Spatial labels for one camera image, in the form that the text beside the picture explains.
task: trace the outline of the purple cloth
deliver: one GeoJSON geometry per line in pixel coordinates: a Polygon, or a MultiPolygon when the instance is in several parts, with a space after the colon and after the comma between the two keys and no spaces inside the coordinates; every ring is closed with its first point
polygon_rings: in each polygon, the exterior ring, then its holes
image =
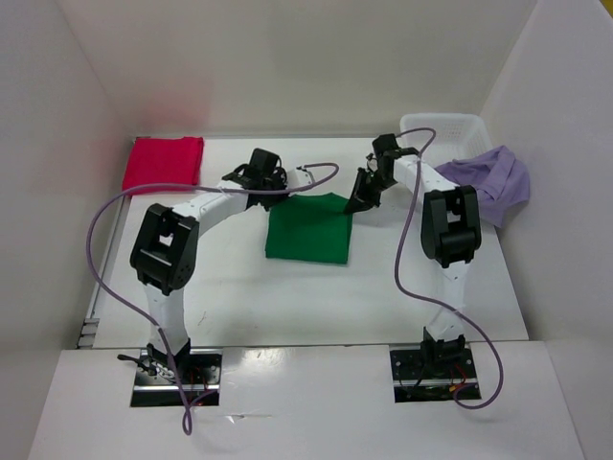
{"type": "Polygon", "coordinates": [[[528,169],[505,146],[469,160],[453,160],[436,169],[459,185],[477,191],[481,218],[502,227],[507,208],[530,198],[528,169]]]}

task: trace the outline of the black bracket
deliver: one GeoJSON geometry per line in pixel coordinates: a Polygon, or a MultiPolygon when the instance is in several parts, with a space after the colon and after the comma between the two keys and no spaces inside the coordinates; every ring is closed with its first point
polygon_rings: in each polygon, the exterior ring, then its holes
{"type": "Polygon", "coordinates": [[[119,354],[117,355],[117,359],[119,361],[134,362],[141,371],[146,372],[149,376],[157,376],[157,369],[155,369],[155,366],[151,364],[146,358],[139,359],[128,355],[119,354]]]}
{"type": "Polygon", "coordinates": [[[472,261],[480,246],[479,205],[473,187],[424,194],[421,247],[428,259],[448,268],[454,262],[472,261]],[[449,214],[459,219],[449,221],[449,214]]]}
{"type": "Polygon", "coordinates": [[[345,214],[368,211],[381,204],[381,192],[396,184],[394,162],[407,155],[418,155],[417,149],[401,149],[395,134],[383,134],[373,140],[373,153],[367,157],[369,164],[376,161],[376,169],[358,168],[352,194],[345,207],[345,214]]]}
{"type": "Polygon", "coordinates": [[[424,366],[438,366],[442,363],[453,363],[462,357],[466,346],[464,335],[455,340],[435,340],[423,328],[423,341],[420,344],[421,358],[424,366]]]}
{"type": "MultiPolygon", "coordinates": [[[[264,149],[254,149],[249,163],[237,167],[222,177],[239,184],[245,190],[285,190],[287,174],[276,153],[264,149]]],[[[288,195],[249,195],[247,208],[261,204],[266,211],[288,198],[288,195]]]]}
{"type": "Polygon", "coordinates": [[[192,278],[199,224],[161,204],[149,206],[130,254],[130,265],[144,285],[152,284],[164,295],[184,287],[192,278]],[[172,237],[170,244],[162,241],[172,237]]]}

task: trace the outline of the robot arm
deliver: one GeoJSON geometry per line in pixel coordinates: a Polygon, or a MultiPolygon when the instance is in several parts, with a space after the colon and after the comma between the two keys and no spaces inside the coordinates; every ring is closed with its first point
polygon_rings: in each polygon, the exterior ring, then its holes
{"type": "MultiPolygon", "coordinates": [[[[379,206],[381,193],[400,183],[414,191],[418,163],[416,149],[401,149],[394,134],[373,141],[374,153],[367,168],[358,170],[345,212],[353,214],[379,206]]],[[[436,297],[459,311],[465,307],[465,279],[481,245],[477,195],[472,187],[460,187],[421,162],[418,201],[422,204],[421,246],[429,259],[440,266],[436,297]]],[[[439,344],[455,343],[464,348],[464,326],[455,314],[441,308],[426,326],[424,340],[439,344]]]]}
{"type": "MultiPolygon", "coordinates": [[[[223,176],[219,189],[281,191],[311,183],[303,170],[286,172],[278,155],[255,149],[249,164],[223,176]]],[[[174,207],[153,204],[145,214],[130,255],[130,265],[145,285],[149,314],[155,318],[170,344],[179,371],[185,368],[191,342],[185,328],[183,291],[195,269],[197,242],[208,230],[251,206],[266,210],[288,195],[224,194],[205,192],[174,207]]],[[[167,365],[166,347],[151,325],[148,357],[167,365]]]]}

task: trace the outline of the purple cable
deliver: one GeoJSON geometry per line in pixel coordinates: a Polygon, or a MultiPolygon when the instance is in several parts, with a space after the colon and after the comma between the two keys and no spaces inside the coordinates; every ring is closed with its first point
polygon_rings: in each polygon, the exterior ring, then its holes
{"type": "Polygon", "coordinates": [[[443,307],[444,309],[447,309],[451,311],[452,313],[454,313],[455,315],[457,315],[460,319],[462,319],[463,321],[468,323],[470,326],[472,326],[483,337],[486,343],[489,345],[491,351],[494,353],[494,357],[496,358],[496,363],[498,364],[498,373],[500,376],[498,380],[498,386],[496,386],[496,390],[494,391],[493,395],[491,395],[491,397],[485,402],[482,402],[477,405],[468,405],[468,404],[464,404],[458,399],[458,394],[461,391],[463,391],[465,388],[468,388],[469,386],[475,386],[476,383],[471,383],[468,385],[460,386],[458,389],[456,389],[453,392],[453,400],[460,407],[463,407],[464,409],[472,409],[472,410],[482,409],[492,404],[496,400],[496,398],[498,398],[498,395],[500,395],[500,392],[502,391],[502,385],[505,381],[505,370],[502,365],[502,359],[500,359],[500,355],[498,355],[498,350],[496,350],[496,347],[494,346],[493,342],[488,337],[486,332],[477,323],[475,323],[472,319],[470,319],[468,316],[463,314],[461,311],[454,309],[449,304],[446,304],[445,302],[441,300],[433,299],[432,297],[426,297],[425,295],[419,295],[419,294],[416,294],[415,292],[411,292],[410,290],[405,288],[402,285],[402,282],[400,281],[400,258],[402,257],[402,249],[404,247],[404,242],[406,240],[407,233],[409,232],[409,226],[411,225],[411,220],[413,220],[413,215],[415,214],[415,208],[418,204],[418,193],[420,191],[420,180],[421,180],[421,156],[423,155],[425,150],[428,147],[430,147],[430,144],[434,142],[435,137],[437,137],[437,132],[431,127],[417,127],[414,129],[407,129],[406,131],[402,131],[397,136],[397,137],[401,137],[405,134],[410,134],[412,132],[420,132],[420,131],[431,132],[432,136],[430,137],[430,139],[428,139],[428,142],[426,142],[425,145],[421,148],[420,153],[418,155],[420,161],[418,161],[418,173],[416,175],[416,180],[415,180],[415,190],[413,191],[413,197],[411,198],[411,205],[409,206],[409,214],[406,217],[406,221],[404,222],[404,228],[402,229],[402,235],[400,236],[400,241],[398,243],[398,249],[396,252],[396,260],[394,262],[394,280],[396,281],[397,288],[403,294],[408,295],[409,297],[412,297],[414,299],[418,299],[424,302],[430,302],[431,304],[439,305],[443,307]]]}
{"type": "Polygon", "coordinates": [[[92,257],[92,237],[94,235],[94,229],[96,228],[96,223],[98,222],[98,220],[100,219],[104,211],[106,211],[106,209],[108,209],[108,207],[111,204],[113,204],[115,201],[122,198],[123,196],[127,196],[134,192],[139,192],[139,191],[143,191],[147,189],[150,190],[150,189],[165,188],[165,189],[174,189],[174,190],[185,190],[185,191],[190,191],[190,192],[198,190],[202,192],[241,194],[241,195],[271,196],[271,195],[295,194],[295,193],[306,192],[307,190],[314,189],[315,187],[325,182],[328,182],[329,180],[331,180],[333,177],[335,177],[338,174],[339,167],[336,163],[313,163],[310,165],[303,165],[301,168],[309,169],[309,168],[322,168],[322,167],[332,167],[334,168],[334,171],[331,172],[326,177],[324,177],[323,179],[316,180],[312,184],[308,184],[302,187],[296,187],[295,189],[286,189],[286,190],[271,190],[271,191],[266,190],[265,191],[265,190],[224,189],[224,188],[215,188],[215,187],[203,187],[200,185],[169,184],[169,183],[138,185],[136,187],[126,189],[122,191],[120,194],[117,194],[113,196],[111,199],[109,199],[108,201],[106,201],[105,204],[103,204],[100,207],[100,209],[96,212],[96,214],[92,218],[91,223],[89,224],[89,229],[87,230],[87,237],[85,238],[85,257],[87,258],[87,266],[89,267],[89,271],[91,271],[94,279],[100,285],[100,287],[104,289],[111,297],[121,302],[122,304],[126,305],[131,310],[136,311],[137,313],[142,315],[148,322],[150,322],[153,326],[157,328],[157,332],[160,334],[160,338],[162,339],[162,342],[164,343],[164,347],[166,348],[167,356],[169,358],[169,367],[173,371],[176,377],[175,379],[176,386],[179,391],[179,396],[181,397],[181,402],[183,403],[183,407],[185,408],[185,413],[183,414],[182,425],[183,425],[183,432],[187,434],[188,436],[192,434],[192,427],[193,427],[192,412],[191,412],[192,407],[196,403],[201,401],[203,398],[205,398],[206,396],[215,392],[215,390],[205,391],[202,395],[198,396],[192,402],[188,402],[187,396],[185,395],[185,391],[183,389],[183,385],[181,384],[181,380],[179,378],[179,371],[176,366],[176,362],[174,361],[174,356],[172,356],[172,352],[170,351],[169,341],[166,337],[166,334],[160,327],[160,324],[155,320],[153,316],[148,314],[146,311],[138,308],[136,305],[131,303],[129,300],[125,299],[120,294],[118,294],[113,289],[111,289],[110,286],[104,282],[104,280],[100,276],[100,273],[98,273],[98,270],[96,269],[96,266],[94,265],[94,261],[92,257]]]}

